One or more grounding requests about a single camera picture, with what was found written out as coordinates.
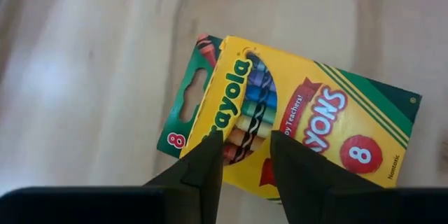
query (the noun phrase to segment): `purple crayon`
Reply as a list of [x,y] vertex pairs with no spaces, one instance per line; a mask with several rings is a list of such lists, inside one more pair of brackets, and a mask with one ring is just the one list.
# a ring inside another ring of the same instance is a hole
[[252,85],[256,85],[263,89],[269,88],[269,90],[276,92],[274,80],[272,79],[271,73],[268,71],[252,70],[248,79]]

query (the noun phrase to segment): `number 8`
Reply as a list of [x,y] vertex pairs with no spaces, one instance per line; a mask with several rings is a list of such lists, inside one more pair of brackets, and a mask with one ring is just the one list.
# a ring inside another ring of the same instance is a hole
[[350,158],[359,161],[361,164],[368,164],[372,159],[372,154],[370,154],[368,149],[362,149],[356,146],[350,148],[349,155]]

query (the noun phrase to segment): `yellow crayon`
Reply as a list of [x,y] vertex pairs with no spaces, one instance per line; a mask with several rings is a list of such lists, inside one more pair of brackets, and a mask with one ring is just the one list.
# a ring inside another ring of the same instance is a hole
[[237,129],[237,128],[234,128],[231,131],[227,140],[230,143],[232,143],[236,146],[240,146],[242,148],[246,148],[246,146],[248,146],[250,144],[249,148],[251,149],[251,151],[258,150],[264,141],[264,139],[262,139],[261,137],[259,137],[257,135],[252,135],[248,132],[245,132],[245,131]]
[[269,123],[263,122],[257,118],[250,118],[246,115],[241,115],[237,121],[237,127],[245,132],[256,134],[265,139],[271,132],[272,126]]

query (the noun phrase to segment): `crayola logo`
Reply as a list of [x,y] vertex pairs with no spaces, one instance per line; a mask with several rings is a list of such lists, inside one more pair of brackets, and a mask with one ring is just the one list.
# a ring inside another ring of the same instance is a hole
[[225,75],[228,84],[225,87],[225,95],[221,99],[219,110],[215,115],[214,124],[211,126],[209,134],[218,129],[224,130],[229,127],[230,119],[232,117],[237,118],[240,115],[241,111],[234,101],[244,93],[244,84],[251,68],[251,60],[237,59],[234,63],[233,72]]

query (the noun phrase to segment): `red crayon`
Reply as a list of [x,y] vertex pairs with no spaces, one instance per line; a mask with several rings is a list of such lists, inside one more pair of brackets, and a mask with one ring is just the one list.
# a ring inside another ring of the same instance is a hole
[[199,52],[204,56],[204,58],[210,63],[212,67],[216,66],[216,51],[215,46],[209,40],[208,34],[200,34],[197,37],[196,46]]

